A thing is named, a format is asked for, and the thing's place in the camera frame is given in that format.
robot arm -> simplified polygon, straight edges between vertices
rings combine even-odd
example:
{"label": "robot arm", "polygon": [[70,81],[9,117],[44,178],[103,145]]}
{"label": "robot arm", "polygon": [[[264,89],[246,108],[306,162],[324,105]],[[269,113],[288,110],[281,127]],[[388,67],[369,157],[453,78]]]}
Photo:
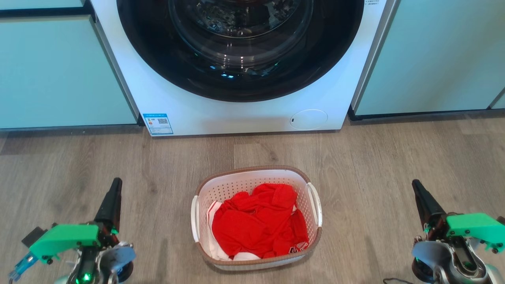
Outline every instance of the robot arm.
{"label": "robot arm", "polygon": [[414,240],[412,271],[427,283],[505,284],[499,272],[475,254],[487,244],[495,254],[503,251],[505,222],[484,213],[446,213],[420,181],[412,182],[421,225],[426,237]]}
{"label": "robot arm", "polygon": [[53,224],[50,230],[35,228],[22,243],[30,252],[9,274],[10,282],[38,260],[52,264],[58,253],[75,250],[78,258],[70,275],[57,283],[98,284],[125,281],[133,270],[133,245],[119,242],[122,180],[115,178],[95,219],[85,224]]}

cable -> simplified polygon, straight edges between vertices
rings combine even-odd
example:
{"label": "cable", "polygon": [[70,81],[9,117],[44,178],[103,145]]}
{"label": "cable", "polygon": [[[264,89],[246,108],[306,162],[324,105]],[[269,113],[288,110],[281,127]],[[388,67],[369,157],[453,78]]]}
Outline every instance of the cable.
{"label": "cable", "polygon": [[405,284],[414,284],[412,282],[408,282],[408,281],[405,281],[405,280],[401,280],[401,279],[398,279],[398,278],[384,278],[382,280],[382,283],[384,284],[388,284],[386,281],[392,281],[392,280],[396,280],[396,281],[399,281],[399,282],[402,282],[402,283],[405,283]]}

brown basket rim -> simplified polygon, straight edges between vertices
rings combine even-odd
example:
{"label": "brown basket rim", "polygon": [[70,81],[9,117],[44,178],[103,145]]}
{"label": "brown basket rim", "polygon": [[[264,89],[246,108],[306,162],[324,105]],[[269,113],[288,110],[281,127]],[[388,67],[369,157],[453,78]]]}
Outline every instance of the brown basket rim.
{"label": "brown basket rim", "polygon": [[[288,171],[292,171],[292,172],[295,172],[295,173],[299,174],[305,180],[306,183],[311,182],[310,179],[307,177],[307,175],[305,175],[305,173],[303,173],[302,171],[300,171],[297,168],[290,167],[290,166],[258,166],[258,167],[248,167],[248,168],[240,168],[240,169],[235,169],[235,170],[231,170],[231,171],[226,171],[226,172],[214,174],[214,175],[206,178],[200,184],[200,186],[198,187],[198,189],[196,190],[195,195],[198,196],[200,194],[201,189],[205,186],[205,184],[207,184],[207,182],[209,182],[210,180],[212,180],[212,179],[214,179],[216,177],[220,177],[220,176],[224,176],[224,175],[229,175],[229,174],[234,174],[234,173],[241,173],[241,172],[248,172],[248,171],[261,171],[261,170],[288,170]],[[265,264],[265,263],[271,263],[271,262],[277,262],[277,261],[281,261],[281,260],[296,258],[296,257],[299,257],[299,256],[305,256],[305,255],[311,253],[316,248],[316,245],[318,244],[319,240],[321,239],[321,233],[322,233],[322,231],[323,231],[322,227],[318,227],[317,228],[317,234],[316,234],[316,238],[314,239],[314,242],[312,242],[312,244],[310,244],[309,247],[306,250],[304,250],[304,251],[293,253],[293,254],[287,254],[287,255],[283,255],[283,256],[278,256],[278,257],[258,259],[258,260],[245,260],[245,261],[216,260],[216,259],[210,257],[204,251],[204,249],[201,246],[200,242],[196,242],[196,246],[198,247],[198,250],[200,251],[200,253],[203,256],[203,258],[207,262],[212,263],[212,264],[214,264],[216,266],[258,265],[258,264]]]}

door glass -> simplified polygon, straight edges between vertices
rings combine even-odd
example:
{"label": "door glass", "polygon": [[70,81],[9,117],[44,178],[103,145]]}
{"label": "door glass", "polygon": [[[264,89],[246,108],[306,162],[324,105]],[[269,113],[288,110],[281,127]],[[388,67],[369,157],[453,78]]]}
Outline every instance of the door glass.
{"label": "door glass", "polygon": [[[177,32],[195,52],[242,69],[274,62],[291,50],[305,34],[312,6],[312,0],[169,1]],[[218,36],[209,40],[212,34]]]}

washing machine door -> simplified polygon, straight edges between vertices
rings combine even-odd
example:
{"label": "washing machine door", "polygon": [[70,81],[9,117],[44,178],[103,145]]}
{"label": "washing machine door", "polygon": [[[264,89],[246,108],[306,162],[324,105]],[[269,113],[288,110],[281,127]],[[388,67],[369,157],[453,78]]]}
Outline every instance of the washing machine door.
{"label": "washing machine door", "polygon": [[138,54],[171,83],[256,102],[313,83],[345,54],[364,0],[117,0]]}

